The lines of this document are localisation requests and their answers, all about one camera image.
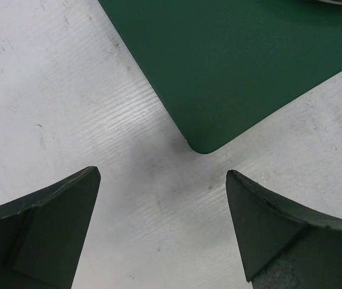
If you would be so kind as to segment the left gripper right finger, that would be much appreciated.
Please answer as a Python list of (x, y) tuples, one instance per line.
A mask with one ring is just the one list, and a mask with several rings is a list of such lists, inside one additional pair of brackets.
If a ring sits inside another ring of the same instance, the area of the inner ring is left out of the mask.
[(238, 171), (226, 194), (253, 288), (342, 288), (342, 219), (270, 191)]

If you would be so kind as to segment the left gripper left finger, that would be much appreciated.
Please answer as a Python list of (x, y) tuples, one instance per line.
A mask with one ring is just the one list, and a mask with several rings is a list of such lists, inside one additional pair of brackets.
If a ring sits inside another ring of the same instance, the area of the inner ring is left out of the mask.
[(101, 183), (89, 166), (0, 205), (0, 288), (71, 288)]

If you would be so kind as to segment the green placemat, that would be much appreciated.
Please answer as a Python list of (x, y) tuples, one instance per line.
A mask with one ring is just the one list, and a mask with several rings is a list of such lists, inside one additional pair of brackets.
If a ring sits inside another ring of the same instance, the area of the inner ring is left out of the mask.
[(342, 5), (101, 1), (197, 153), (209, 154), (342, 71)]

